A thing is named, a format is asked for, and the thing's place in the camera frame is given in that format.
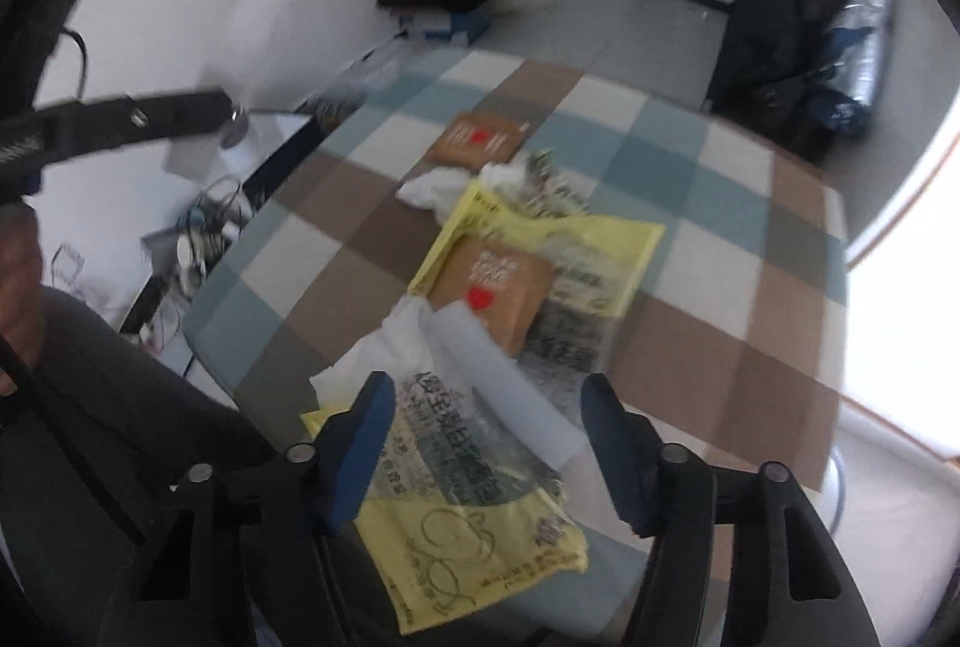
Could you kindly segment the person's left hand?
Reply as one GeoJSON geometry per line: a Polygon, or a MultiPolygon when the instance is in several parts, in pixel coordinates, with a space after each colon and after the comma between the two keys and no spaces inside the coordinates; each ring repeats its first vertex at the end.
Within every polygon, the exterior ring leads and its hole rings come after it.
{"type": "Polygon", "coordinates": [[[2,207],[2,337],[28,368],[43,349],[43,253],[36,213],[23,202],[2,207]]]}

